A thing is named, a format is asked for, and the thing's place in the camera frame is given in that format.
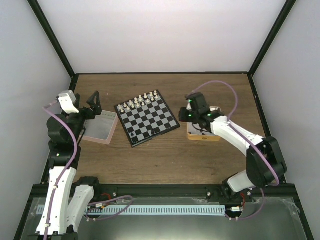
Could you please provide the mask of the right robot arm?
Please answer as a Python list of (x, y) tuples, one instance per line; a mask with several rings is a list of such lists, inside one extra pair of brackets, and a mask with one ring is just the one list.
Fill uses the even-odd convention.
[(236, 200), (240, 192), (250, 188), (277, 186), (288, 168), (278, 141), (253, 134), (235, 124), (220, 110), (213, 110), (205, 96), (196, 92), (186, 97), (188, 104), (179, 111), (179, 121), (196, 124), (201, 130), (226, 140), (246, 158), (246, 169), (225, 179), (221, 185), (223, 198)]

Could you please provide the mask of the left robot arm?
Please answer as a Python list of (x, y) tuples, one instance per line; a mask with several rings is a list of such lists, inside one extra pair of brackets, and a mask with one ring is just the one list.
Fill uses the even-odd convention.
[(102, 196), (97, 177), (83, 177), (70, 196), (80, 160), (85, 122), (101, 115), (100, 94), (95, 91), (80, 108), (80, 95), (61, 92), (56, 100), (43, 107), (49, 114), (46, 126), (49, 145), (49, 179), (41, 220), (30, 240), (76, 240), (85, 210)]

